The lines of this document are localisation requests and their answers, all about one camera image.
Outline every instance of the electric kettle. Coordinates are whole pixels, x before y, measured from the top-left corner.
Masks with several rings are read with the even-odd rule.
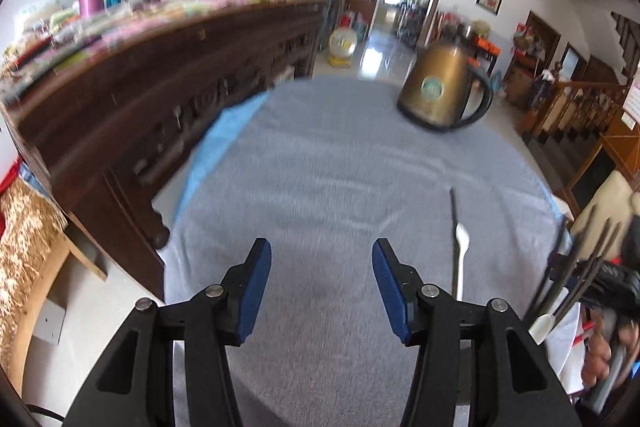
[[[473,79],[480,81],[482,101],[472,115],[462,118]],[[464,49],[440,40],[418,52],[398,97],[398,109],[429,129],[447,131],[478,121],[489,110],[493,98],[487,74],[469,65]]]

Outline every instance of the kettle base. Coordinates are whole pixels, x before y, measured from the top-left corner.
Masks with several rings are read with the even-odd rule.
[[[396,107],[407,118],[407,120],[410,120],[413,123],[417,123],[420,127],[424,127],[425,129],[429,129],[430,131],[448,132],[456,129],[455,126],[436,125],[423,120],[422,118],[417,116],[414,112],[412,112],[408,107],[406,107],[403,103],[401,103],[400,100],[398,100],[398,103],[396,103]]]

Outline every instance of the round sticker on kettle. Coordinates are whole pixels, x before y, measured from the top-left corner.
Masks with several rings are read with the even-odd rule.
[[[442,96],[444,84],[437,76],[426,76],[422,81],[420,94],[427,102],[435,102]]]

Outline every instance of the blue gripper pad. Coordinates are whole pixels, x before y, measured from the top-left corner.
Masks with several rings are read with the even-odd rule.
[[[398,280],[396,280],[391,265],[380,246],[380,240],[373,244],[372,263],[373,273],[378,282],[378,289],[385,305],[386,316],[389,317],[391,323],[391,329],[401,342],[406,344],[410,336],[406,301],[402,297]]]
[[[244,343],[246,338],[254,331],[255,319],[260,310],[264,288],[271,270],[271,245],[266,239],[258,253],[254,269],[244,288],[244,293],[239,302],[238,310],[238,339]]]

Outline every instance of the metal screw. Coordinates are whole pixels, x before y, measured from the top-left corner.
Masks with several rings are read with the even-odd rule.
[[[204,290],[204,295],[207,297],[220,297],[225,292],[225,289],[220,284],[212,284],[211,286],[207,286],[207,289]]]
[[[491,308],[493,308],[497,312],[502,313],[509,309],[509,305],[507,304],[507,301],[504,301],[502,299],[494,299],[491,301]]]
[[[436,285],[433,284],[425,284],[420,291],[422,292],[422,295],[424,295],[425,297],[430,297],[430,298],[434,298],[437,297],[440,293],[440,290],[438,290],[438,287]]]
[[[153,301],[149,297],[143,297],[136,301],[136,309],[139,312],[143,312],[151,308]]]

